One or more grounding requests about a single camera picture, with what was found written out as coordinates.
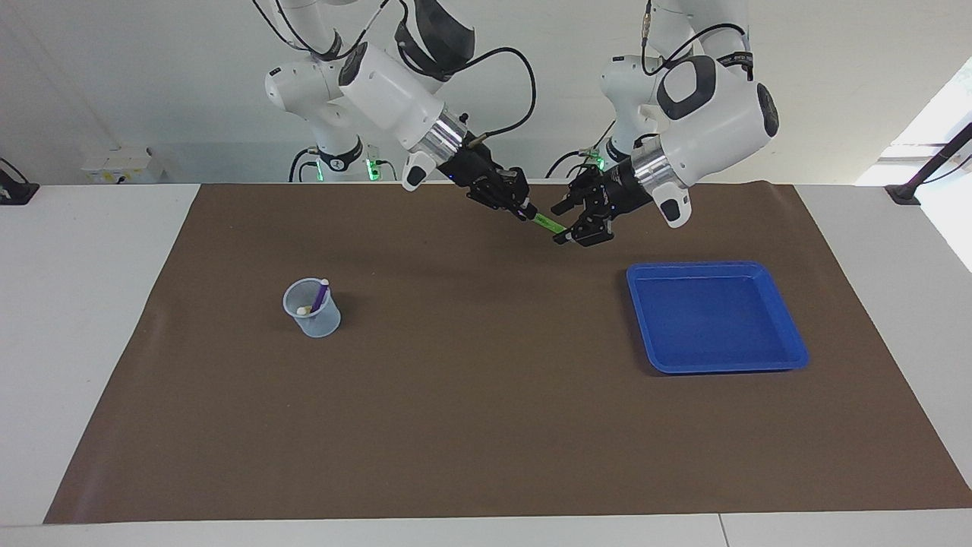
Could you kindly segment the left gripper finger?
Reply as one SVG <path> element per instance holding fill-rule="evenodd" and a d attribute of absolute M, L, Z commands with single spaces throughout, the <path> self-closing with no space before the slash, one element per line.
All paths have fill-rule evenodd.
<path fill-rule="evenodd" d="M 609 242 L 614 238 L 610 216 L 583 214 L 569 228 L 553 236 L 556 245 L 573 243 L 581 247 L 592 247 Z"/>
<path fill-rule="evenodd" d="M 581 171 L 568 184 L 568 191 L 550 211 L 562 216 L 579 208 L 583 216 L 607 216 L 608 198 L 605 197 L 603 171 Z"/>

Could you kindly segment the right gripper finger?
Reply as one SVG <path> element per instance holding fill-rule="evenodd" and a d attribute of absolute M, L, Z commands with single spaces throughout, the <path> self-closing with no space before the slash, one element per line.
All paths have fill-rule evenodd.
<path fill-rule="evenodd" d="M 504 196 L 487 196 L 486 194 L 467 194 L 469 200 L 478 202 L 494 210 L 504 210 L 510 212 L 514 217 L 520 221 L 534 221 L 538 214 L 538 208 L 530 201 L 530 198 L 524 198 L 521 202 L 516 202 L 514 200 L 507 200 Z"/>
<path fill-rule="evenodd" d="M 523 169 L 498 169 L 503 191 L 510 202 L 526 202 L 529 199 L 530 186 Z"/>

